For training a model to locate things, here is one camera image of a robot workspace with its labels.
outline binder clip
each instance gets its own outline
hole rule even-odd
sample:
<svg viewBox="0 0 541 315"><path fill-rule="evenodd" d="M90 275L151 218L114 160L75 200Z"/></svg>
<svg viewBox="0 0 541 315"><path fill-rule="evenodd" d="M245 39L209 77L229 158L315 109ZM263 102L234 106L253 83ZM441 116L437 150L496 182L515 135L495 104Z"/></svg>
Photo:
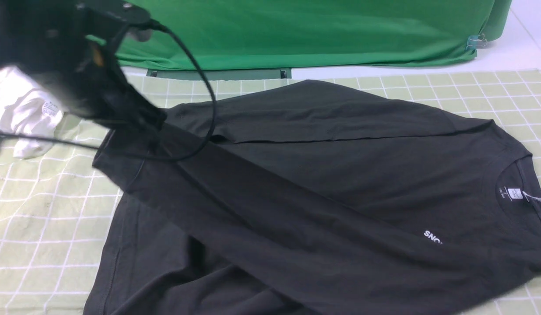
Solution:
<svg viewBox="0 0 541 315"><path fill-rule="evenodd" d="M468 37L467 46L464 48L464 50L475 50L478 48L484 48L487 45L488 41L484 37L484 33L480 35L473 35Z"/></svg>

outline cutting mat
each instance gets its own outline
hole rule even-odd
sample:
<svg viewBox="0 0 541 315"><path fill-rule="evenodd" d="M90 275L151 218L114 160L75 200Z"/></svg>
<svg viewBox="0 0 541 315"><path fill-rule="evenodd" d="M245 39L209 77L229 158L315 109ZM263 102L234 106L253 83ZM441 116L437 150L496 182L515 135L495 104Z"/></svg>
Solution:
<svg viewBox="0 0 541 315"><path fill-rule="evenodd" d="M160 107L209 100L200 82L129 76ZM534 154L541 184L541 71L476 72L329 80L461 116L494 119ZM295 80L216 81L218 98ZM106 130L69 116L57 137L98 145ZM81 314L122 192L91 168L93 152L56 145L44 157L0 150L0 315ZM541 315L541 277L467 315Z"/></svg>

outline black cable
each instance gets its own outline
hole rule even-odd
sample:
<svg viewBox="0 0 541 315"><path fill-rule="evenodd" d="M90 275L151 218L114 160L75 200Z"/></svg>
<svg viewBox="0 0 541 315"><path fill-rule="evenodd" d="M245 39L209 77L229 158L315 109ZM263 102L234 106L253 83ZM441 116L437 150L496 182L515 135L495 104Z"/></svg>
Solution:
<svg viewBox="0 0 541 315"><path fill-rule="evenodd" d="M190 52L190 50L185 46L184 42L177 36L172 30L167 28L167 26L161 24L160 22L156 20L150 20L150 28L152 30L157 30L160 32L164 32L167 35L169 35L173 40L179 45L179 47L183 50L183 52L187 55L188 59L191 61L192 65L195 67L196 72L200 75L200 78L204 81L204 84L206 85L206 88L208 89L208 93L210 94L210 98L212 99L212 121L210 122L210 128L208 129L208 132L206 133L206 136L198 146L196 150L193 152L186 154L181 157L169 157L164 158L160 157L161 160L167 160L167 161L173 161L178 162L182 161L188 158L191 158L195 155L197 155L206 145L208 142L210 142L210 138L212 138L212 135L214 134L214 130L216 129L216 116L218 115L218 108L217 108L217 102L216 102L216 94L214 94L214 90L212 89L212 85L208 81L208 78L206 77L206 74L204 74L204 71ZM164 147L162 147L164 151L171 156L170 152L168 152Z"/></svg>
<svg viewBox="0 0 541 315"><path fill-rule="evenodd" d="M214 90L212 89L212 85L208 81L208 78L206 77L206 74L204 74L204 71L190 52L190 50L185 46L184 42L169 28L162 25L156 20L151 20L150 22L150 28L152 30L157 30L166 33L169 35L183 50L183 52L186 54L188 59L191 61L192 65L196 68L196 71L199 73L200 78L202 81L204 81L204 84L206 85L206 88L208 89L208 93L210 94L210 98L212 99L212 121L210 122L210 128L208 129L208 132L206 133L206 137L202 140L200 145L191 153L188 153L184 156L180 157L173 157L171 156L171 153L164 147L161 146L162 149L166 154L168 154L170 157L162 157L162 156L152 156L152 155L142 155L142 154L133 154L130 152L122 152L118 150L112 150L112 149L103 149L103 152L106 152L108 154L113 155L122 155L127 158L134 158L134 159L145 159L145 160L155 160L155 161L168 161L168 162L178 162L182 160L186 160L188 158L191 158L195 155L197 155L206 145L208 145L208 142L210 142L210 138L212 138L212 135L214 134L214 130L216 129L216 116L218 115L217 112L217 101L216 101L216 94L214 94ZM41 136L30 136L28 134L22 134L22 133L9 133L9 132L1 132L0 136L6 137L6 138L23 138L23 139L29 139L29 140L38 140L38 141L46 141L46 142L52 142L54 144L63 144L63 145L70 145L70 146L76 146L81 147L83 149L90 149L90 150L101 150L100 147L92 146L92 145L86 145L83 143L73 142L73 141L66 141L66 140L60 140L56 138L49 138L49 137L41 137Z"/></svg>

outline black t-shirt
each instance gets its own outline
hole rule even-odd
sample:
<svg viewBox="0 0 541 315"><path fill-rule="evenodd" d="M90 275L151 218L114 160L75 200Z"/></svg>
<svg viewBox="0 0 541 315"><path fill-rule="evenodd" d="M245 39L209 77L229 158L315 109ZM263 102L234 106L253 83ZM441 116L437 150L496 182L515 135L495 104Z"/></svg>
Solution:
<svg viewBox="0 0 541 315"><path fill-rule="evenodd" d="M166 150L210 114L168 110ZM541 271L531 154L492 120L305 81L221 101L189 160L94 166L125 195L86 315L450 315Z"/></svg>

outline green backdrop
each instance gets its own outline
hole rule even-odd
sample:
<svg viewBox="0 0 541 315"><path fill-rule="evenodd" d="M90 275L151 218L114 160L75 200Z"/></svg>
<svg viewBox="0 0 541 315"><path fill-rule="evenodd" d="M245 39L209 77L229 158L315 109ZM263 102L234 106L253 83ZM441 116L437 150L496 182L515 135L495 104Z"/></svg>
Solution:
<svg viewBox="0 0 541 315"><path fill-rule="evenodd" d="M169 26L206 70L471 60L468 37L502 33L511 0L132 0ZM125 40L123 65L192 70L165 34Z"/></svg>

